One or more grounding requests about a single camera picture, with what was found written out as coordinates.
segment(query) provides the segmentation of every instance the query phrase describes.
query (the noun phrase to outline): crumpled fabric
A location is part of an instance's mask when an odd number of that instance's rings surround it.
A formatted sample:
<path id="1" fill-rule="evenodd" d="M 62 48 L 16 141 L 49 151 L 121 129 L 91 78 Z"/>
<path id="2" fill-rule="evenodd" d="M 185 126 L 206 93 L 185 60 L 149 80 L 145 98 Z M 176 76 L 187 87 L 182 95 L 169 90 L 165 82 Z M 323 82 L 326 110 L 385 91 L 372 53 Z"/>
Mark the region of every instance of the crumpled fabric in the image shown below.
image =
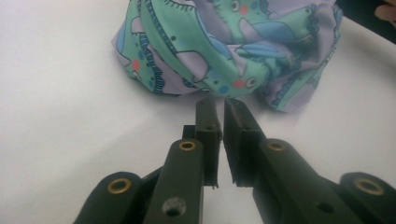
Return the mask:
<path id="1" fill-rule="evenodd" d="M 334 0 L 131 0 L 112 43 L 150 91 L 306 104 L 339 39 Z"/>

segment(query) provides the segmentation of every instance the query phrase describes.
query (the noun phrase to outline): cartoon print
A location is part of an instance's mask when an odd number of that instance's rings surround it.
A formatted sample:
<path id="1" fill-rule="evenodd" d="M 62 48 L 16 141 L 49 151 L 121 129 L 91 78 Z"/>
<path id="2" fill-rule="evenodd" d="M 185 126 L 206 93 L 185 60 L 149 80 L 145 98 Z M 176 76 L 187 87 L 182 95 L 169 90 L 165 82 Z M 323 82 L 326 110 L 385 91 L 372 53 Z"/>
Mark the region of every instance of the cartoon print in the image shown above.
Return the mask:
<path id="1" fill-rule="evenodd" d="M 318 86 L 342 12 L 320 0 L 278 1 L 287 13 L 266 0 L 131 0 L 113 45 L 150 91 L 237 97 L 261 89 L 269 105 L 289 110 Z"/>

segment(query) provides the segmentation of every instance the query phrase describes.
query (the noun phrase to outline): black plastic part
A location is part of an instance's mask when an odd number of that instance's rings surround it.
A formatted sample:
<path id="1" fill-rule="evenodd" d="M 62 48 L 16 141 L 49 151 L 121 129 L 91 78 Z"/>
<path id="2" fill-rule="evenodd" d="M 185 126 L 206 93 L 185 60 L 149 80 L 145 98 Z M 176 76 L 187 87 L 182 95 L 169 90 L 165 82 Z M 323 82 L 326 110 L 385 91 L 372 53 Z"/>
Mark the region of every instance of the black plastic part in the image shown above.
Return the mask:
<path id="1" fill-rule="evenodd" d="M 206 97 L 196 104 L 195 139 L 204 145 L 204 185 L 218 188 L 222 132 L 212 97 Z"/>
<path id="2" fill-rule="evenodd" d="M 202 223 L 203 157 L 203 145 L 195 139 L 172 144 L 144 224 Z"/>
<path id="3" fill-rule="evenodd" d="M 119 172 L 105 177 L 84 203 L 76 224 L 139 223 L 139 176 Z"/>
<path id="4" fill-rule="evenodd" d="M 365 173 L 343 175 L 340 195 L 367 224 L 396 223 L 396 190 Z"/>
<path id="5" fill-rule="evenodd" d="M 247 106 L 235 99 L 226 99 L 224 108 L 224 147 L 238 187 L 253 187 L 258 172 L 255 151 L 265 139 Z"/>
<path id="6" fill-rule="evenodd" d="M 265 223 L 363 223 L 287 142 L 263 141 L 257 158 L 262 176 L 253 195 Z"/>

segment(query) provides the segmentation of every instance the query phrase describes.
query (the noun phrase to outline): white table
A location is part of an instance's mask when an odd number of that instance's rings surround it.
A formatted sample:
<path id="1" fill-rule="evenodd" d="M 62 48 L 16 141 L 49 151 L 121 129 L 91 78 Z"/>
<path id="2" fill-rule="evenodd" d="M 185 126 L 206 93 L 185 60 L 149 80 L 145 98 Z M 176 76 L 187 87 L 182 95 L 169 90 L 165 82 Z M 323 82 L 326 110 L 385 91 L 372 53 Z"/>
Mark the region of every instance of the white table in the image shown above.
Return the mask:
<path id="1" fill-rule="evenodd" d="M 110 45 L 128 1 L 0 3 L 0 223 L 72 223 L 97 183 L 163 165 L 194 123 L 203 94 L 152 94 L 126 76 Z M 244 101 L 268 137 L 294 145 L 338 182 L 362 171 L 396 187 L 396 47 L 344 20 L 311 103 L 275 112 Z M 219 118 L 223 103 L 217 98 Z M 262 223 L 223 148 L 220 188 L 205 188 L 204 223 Z"/>

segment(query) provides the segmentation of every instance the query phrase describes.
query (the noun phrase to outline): brass ring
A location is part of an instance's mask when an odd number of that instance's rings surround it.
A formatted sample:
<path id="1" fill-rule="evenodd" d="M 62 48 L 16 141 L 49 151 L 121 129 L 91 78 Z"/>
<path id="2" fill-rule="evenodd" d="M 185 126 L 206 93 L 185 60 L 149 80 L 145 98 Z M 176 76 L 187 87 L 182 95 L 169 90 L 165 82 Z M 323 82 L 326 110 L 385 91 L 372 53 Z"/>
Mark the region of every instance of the brass ring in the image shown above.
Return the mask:
<path id="1" fill-rule="evenodd" d="M 184 141 L 178 145 L 178 148 L 185 151 L 195 150 L 195 143 L 191 141 Z"/>
<path id="2" fill-rule="evenodd" d="M 358 177 L 353 183 L 358 189 L 369 194 L 380 196 L 385 193 L 384 189 L 379 184 L 367 178 Z"/>
<path id="3" fill-rule="evenodd" d="M 107 185 L 107 191 L 112 194 L 121 194 L 132 186 L 132 181 L 127 178 L 118 178 Z"/>
<path id="4" fill-rule="evenodd" d="M 283 151 L 286 149 L 286 146 L 279 142 L 269 142 L 267 146 L 273 151 Z"/>

